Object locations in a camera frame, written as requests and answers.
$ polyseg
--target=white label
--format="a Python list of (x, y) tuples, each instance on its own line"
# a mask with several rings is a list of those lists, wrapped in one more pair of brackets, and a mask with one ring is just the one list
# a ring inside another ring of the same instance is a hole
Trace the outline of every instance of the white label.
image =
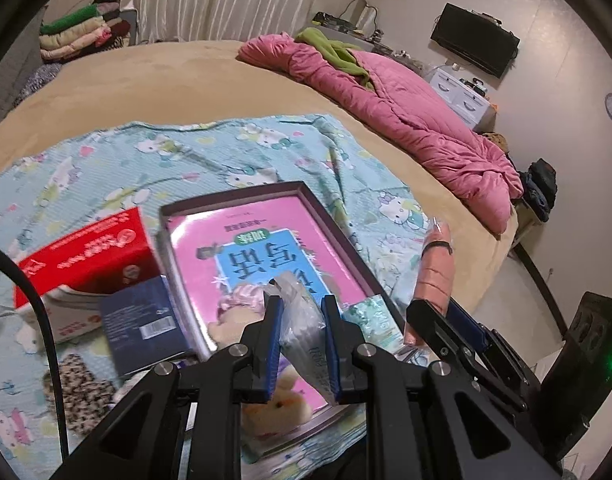
[(175, 320), (172, 316), (166, 316), (157, 321), (153, 321), (152, 323), (148, 323), (147, 325), (140, 327), (140, 333), (142, 334), (142, 339), (150, 339), (151, 337), (155, 337), (163, 334), (164, 332), (169, 332), (170, 330), (176, 329)]

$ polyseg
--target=pink comforter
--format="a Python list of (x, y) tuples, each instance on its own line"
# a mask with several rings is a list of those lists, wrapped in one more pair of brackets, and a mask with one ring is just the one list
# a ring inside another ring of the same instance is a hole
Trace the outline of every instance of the pink comforter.
[(334, 99), (413, 155), (492, 232), (504, 232), (510, 198), (522, 195), (522, 184), (502, 150), (474, 134), (413, 71), (378, 54), (353, 55), (371, 75), (375, 93), (286, 33), (260, 36), (240, 48), (242, 60), (289, 73)]

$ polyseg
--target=red box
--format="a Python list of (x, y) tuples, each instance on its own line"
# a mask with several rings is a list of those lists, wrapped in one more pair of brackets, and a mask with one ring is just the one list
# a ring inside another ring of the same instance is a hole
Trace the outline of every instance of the red box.
[[(103, 296), (160, 274), (137, 207), (60, 238), (19, 267), (44, 300), (55, 342), (99, 327), (97, 302)], [(33, 308), (19, 287), (14, 305), (38, 330)]]

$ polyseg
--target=beige bed sheet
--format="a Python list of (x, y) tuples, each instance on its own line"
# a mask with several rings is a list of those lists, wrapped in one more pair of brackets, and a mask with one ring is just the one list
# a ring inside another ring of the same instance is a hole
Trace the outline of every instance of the beige bed sheet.
[(345, 110), (286, 76), (235, 60), (240, 44), (158, 43), (69, 63), (0, 124), (0, 171), (62, 139), (129, 121), (189, 124), (273, 114), (331, 114), (410, 186), (427, 215), (448, 221), (456, 260), (453, 297), (473, 312), (510, 249), (516, 216), (496, 239), (409, 155)]

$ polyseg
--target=green folded towel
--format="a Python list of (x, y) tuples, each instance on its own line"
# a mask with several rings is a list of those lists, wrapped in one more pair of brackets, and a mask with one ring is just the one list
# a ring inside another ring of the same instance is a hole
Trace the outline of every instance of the green folded towel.
[(59, 34), (67, 28), (71, 28), (78, 23), (85, 22), (87, 19), (94, 18), (95, 16), (99, 16), (96, 6), (88, 5), (86, 7), (81, 7), (81, 9), (78, 9), (70, 14), (66, 14), (66, 16), (62, 16), (60, 19), (55, 20), (52, 23), (42, 25), (39, 28), (39, 33), (41, 35)]
[(315, 47), (332, 66), (347, 74), (361, 77), (360, 84), (374, 91), (369, 73), (358, 65), (355, 57), (348, 51), (349, 48), (360, 50), (358, 46), (343, 43), (342, 41), (329, 40), (324, 36), (323, 32), (314, 27), (302, 30), (295, 36), (295, 41), (298, 43), (308, 43), (310, 46)]

